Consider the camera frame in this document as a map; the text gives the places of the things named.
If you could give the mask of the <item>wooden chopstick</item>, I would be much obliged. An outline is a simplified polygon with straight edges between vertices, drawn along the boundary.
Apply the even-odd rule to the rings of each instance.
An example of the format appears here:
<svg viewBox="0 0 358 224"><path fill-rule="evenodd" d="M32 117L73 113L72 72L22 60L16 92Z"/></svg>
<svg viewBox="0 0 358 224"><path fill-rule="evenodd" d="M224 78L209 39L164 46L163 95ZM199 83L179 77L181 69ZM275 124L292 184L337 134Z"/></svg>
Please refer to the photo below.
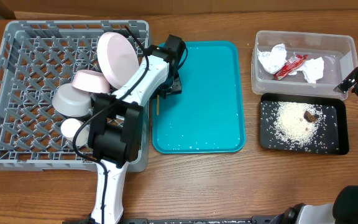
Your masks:
<svg viewBox="0 0 358 224"><path fill-rule="evenodd" d="M160 113L160 95L156 97L156 115L158 116Z"/></svg>

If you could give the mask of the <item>white tissue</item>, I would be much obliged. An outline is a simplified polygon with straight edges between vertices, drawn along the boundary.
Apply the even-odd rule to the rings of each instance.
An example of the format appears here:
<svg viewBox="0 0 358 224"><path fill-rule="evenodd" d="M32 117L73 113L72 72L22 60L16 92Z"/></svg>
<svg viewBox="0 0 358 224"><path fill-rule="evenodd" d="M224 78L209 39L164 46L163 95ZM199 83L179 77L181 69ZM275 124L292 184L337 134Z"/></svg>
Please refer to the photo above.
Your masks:
<svg viewBox="0 0 358 224"><path fill-rule="evenodd" d="M306 60L301 67L297 69L302 72L308 83L316 83L324 75L324 60L319 57Z"/></svg>
<svg viewBox="0 0 358 224"><path fill-rule="evenodd" d="M287 50L285 44L275 45L271 51L257 51L257 58L266 72L275 74L287 62Z"/></svg>

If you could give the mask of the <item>brown food piece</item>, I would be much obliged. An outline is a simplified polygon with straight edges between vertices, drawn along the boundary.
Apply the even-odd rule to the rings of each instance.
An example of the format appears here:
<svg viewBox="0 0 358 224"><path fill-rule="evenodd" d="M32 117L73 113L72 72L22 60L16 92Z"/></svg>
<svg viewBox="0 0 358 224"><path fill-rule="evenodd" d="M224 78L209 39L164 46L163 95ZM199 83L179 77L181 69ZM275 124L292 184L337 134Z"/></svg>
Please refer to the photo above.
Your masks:
<svg viewBox="0 0 358 224"><path fill-rule="evenodd" d="M315 123L318 121L319 116L317 114L312 114L309 111L305 111L304 119L307 120L309 123Z"/></svg>

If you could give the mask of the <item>red snack wrapper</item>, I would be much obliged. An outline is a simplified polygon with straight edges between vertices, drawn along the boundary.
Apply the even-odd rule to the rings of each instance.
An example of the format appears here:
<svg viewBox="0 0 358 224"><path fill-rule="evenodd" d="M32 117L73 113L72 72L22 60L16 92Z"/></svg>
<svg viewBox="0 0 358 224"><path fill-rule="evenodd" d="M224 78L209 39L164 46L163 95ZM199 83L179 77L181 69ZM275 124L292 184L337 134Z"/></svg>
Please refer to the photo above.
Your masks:
<svg viewBox="0 0 358 224"><path fill-rule="evenodd" d="M288 76L292 71L296 70L297 68L301 67L306 59L308 58L308 55L299 55L296 54L292 56L285 64L284 66L277 71L273 77L276 80L282 80L286 76Z"/></svg>

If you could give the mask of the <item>large white plate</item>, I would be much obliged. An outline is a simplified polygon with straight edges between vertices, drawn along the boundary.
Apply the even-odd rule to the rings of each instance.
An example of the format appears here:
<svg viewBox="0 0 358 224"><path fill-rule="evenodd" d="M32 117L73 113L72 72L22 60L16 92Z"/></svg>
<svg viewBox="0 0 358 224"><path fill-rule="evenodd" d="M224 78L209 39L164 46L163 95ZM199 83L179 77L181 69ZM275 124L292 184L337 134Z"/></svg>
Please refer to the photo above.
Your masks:
<svg viewBox="0 0 358 224"><path fill-rule="evenodd" d="M98 40L97 58L106 80L120 89L139 69L132 44L121 34L106 32Z"/></svg>

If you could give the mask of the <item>pile of white rice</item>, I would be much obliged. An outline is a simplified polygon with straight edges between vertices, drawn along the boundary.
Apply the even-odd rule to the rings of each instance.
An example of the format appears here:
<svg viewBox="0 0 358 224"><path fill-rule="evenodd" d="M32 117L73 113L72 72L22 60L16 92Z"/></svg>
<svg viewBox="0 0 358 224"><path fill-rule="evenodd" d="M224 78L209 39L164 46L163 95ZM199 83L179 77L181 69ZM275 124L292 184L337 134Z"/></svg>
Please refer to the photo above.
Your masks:
<svg viewBox="0 0 358 224"><path fill-rule="evenodd" d="M305 111L319 116L309 123ZM260 104L260 146L317 154L338 154L337 111L333 106L287 101Z"/></svg>

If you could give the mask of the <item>small pink white bowl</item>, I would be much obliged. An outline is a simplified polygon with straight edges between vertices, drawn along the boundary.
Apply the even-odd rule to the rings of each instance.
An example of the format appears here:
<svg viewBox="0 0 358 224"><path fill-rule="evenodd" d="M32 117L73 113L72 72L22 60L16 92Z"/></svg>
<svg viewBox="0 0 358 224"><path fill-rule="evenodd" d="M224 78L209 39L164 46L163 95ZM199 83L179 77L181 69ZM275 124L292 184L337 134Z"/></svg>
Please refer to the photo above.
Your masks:
<svg viewBox="0 0 358 224"><path fill-rule="evenodd" d="M71 85L90 93L109 93L110 84L105 76L93 70L78 70Z"/></svg>

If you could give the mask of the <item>grey bowl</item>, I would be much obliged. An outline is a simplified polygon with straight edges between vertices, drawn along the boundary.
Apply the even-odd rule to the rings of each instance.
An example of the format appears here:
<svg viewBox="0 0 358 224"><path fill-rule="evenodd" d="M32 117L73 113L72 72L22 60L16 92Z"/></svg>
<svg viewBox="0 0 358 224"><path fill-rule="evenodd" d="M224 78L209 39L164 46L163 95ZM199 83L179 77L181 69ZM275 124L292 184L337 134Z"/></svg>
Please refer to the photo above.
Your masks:
<svg viewBox="0 0 358 224"><path fill-rule="evenodd" d="M62 115L82 117L89 113L91 97L88 92L74 88L71 83L66 83L58 87L52 99L52 106Z"/></svg>

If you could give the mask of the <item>white cup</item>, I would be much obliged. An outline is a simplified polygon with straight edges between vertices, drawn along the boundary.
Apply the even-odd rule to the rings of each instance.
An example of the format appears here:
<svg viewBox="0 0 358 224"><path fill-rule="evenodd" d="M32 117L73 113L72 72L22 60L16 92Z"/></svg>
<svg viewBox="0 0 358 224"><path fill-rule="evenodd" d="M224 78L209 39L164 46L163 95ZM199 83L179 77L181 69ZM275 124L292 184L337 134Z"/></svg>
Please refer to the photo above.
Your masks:
<svg viewBox="0 0 358 224"><path fill-rule="evenodd" d="M74 135L76 134L77 130L79 130L82 124L82 121L75 118L68 118L64 120L64 122L60 126L62 135L72 142ZM88 136L89 131L86 128L83 128L76 139L76 145L78 147L84 146L88 142Z"/></svg>

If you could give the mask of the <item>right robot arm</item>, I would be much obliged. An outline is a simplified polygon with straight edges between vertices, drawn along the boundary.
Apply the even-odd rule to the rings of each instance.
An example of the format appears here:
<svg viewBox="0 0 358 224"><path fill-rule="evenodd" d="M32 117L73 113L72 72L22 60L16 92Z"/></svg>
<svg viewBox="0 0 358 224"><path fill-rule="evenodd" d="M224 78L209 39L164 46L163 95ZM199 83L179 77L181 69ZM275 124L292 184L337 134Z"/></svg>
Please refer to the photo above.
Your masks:
<svg viewBox="0 0 358 224"><path fill-rule="evenodd" d="M334 90L342 93L350 90L358 96L358 67ZM270 223L358 223L358 185L341 190L333 204L300 203L272 218Z"/></svg>

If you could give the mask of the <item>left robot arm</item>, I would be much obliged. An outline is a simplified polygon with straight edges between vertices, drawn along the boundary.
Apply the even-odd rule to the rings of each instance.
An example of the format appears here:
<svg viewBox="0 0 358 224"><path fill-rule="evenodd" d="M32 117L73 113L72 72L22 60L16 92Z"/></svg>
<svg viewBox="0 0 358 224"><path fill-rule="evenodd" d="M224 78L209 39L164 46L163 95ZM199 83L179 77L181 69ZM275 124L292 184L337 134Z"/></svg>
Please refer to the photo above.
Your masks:
<svg viewBox="0 0 358 224"><path fill-rule="evenodd" d="M137 160L146 137L144 111L149 100L182 92L179 69L187 57L182 38L169 35L164 45L144 50L138 71L112 95L98 95L89 123L88 145L98 169L96 203L90 223L120 223L129 163Z"/></svg>

